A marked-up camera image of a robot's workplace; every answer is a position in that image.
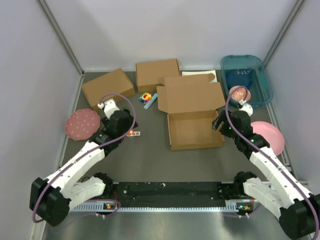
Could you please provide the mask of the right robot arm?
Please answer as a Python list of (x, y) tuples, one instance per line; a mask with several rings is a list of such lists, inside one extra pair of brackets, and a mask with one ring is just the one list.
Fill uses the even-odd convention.
[(251, 172), (240, 172), (234, 178), (233, 192), (239, 198), (252, 197), (278, 220), (292, 240), (320, 233), (320, 196), (304, 187), (277, 158), (270, 144), (253, 132), (250, 114), (243, 109), (224, 109), (212, 123), (234, 140), (237, 149), (267, 178), (267, 186)]

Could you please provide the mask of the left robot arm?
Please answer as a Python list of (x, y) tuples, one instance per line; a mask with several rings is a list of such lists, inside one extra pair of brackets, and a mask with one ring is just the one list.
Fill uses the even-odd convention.
[(32, 221), (45, 221), (52, 227), (59, 225), (78, 205), (101, 196), (109, 198), (114, 191), (102, 174), (79, 183), (95, 164), (107, 157), (123, 141), (130, 130), (137, 127), (134, 109), (108, 110), (103, 118), (104, 127), (97, 130), (80, 151), (56, 172), (45, 178), (36, 178), (31, 184), (29, 209)]

